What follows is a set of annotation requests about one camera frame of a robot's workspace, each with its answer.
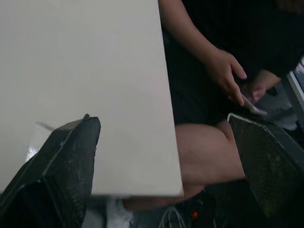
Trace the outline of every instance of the cable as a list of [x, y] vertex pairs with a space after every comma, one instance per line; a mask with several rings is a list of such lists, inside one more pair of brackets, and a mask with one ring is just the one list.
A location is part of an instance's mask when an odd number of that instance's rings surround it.
[[161, 222], [159, 224], [159, 228], [165, 228], [165, 220], [166, 220], [166, 217], [168, 217], [168, 221], [169, 221], [169, 226], [170, 228], [172, 227], [171, 225], [171, 213], [175, 213], [177, 219], [178, 219], [178, 222], [179, 222], [179, 226], [180, 228], [187, 228], [186, 225], [185, 225], [185, 222], [182, 218], [182, 216], [180, 215], [180, 213], [176, 210], [175, 207], [169, 207], [165, 213], [163, 214], [162, 218], [161, 218]]

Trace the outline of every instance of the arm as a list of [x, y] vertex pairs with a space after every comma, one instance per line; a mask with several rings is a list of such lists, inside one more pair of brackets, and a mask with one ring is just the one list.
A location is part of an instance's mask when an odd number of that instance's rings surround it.
[[281, 79], [275, 74], [267, 70], [261, 70], [260, 73], [256, 76], [255, 80], [247, 84], [246, 87], [251, 95], [255, 98], [255, 100], [258, 101], [265, 95], [265, 92], [268, 89], [271, 89], [280, 81]]
[[234, 81], [232, 70], [246, 79], [238, 61], [211, 44], [192, 23], [181, 0], [158, 0], [161, 21], [166, 29], [207, 68], [212, 79], [241, 106], [244, 100]]
[[192, 23], [181, 0], [159, 0], [164, 27], [195, 57], [204, 62], [216, 47]]

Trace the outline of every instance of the leg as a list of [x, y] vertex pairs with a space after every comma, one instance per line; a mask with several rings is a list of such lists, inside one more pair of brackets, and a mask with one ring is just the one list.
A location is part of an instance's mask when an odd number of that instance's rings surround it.
[[183, 198], [133, 198], [123, 203], [128, 210], [148, 210], [190, 198], [211, 184], [244, 178], [236, 143], [228, 122], [216, 127], [184, 124], [176, 127]]

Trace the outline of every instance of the white sneaker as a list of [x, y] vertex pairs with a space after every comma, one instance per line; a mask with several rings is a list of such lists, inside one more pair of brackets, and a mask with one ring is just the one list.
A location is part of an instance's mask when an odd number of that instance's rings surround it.
[[121, 199], [108, 197], [106, 205], [107, 228], [130, 228], [133, 222], [133, 213], [123, 207]]

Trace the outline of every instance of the thigh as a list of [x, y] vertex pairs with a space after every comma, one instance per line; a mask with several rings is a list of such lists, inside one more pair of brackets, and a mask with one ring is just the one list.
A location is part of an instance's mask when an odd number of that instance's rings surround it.
[[244, 178], [229, 124], [219, 125], [221, 129], [204, 124], [176, 127], [184, 184], [208, 186]]
[[231, 102], [204, 65], [177, 42], [165, 48], [176, 125], [215, 125], [226, 118]]

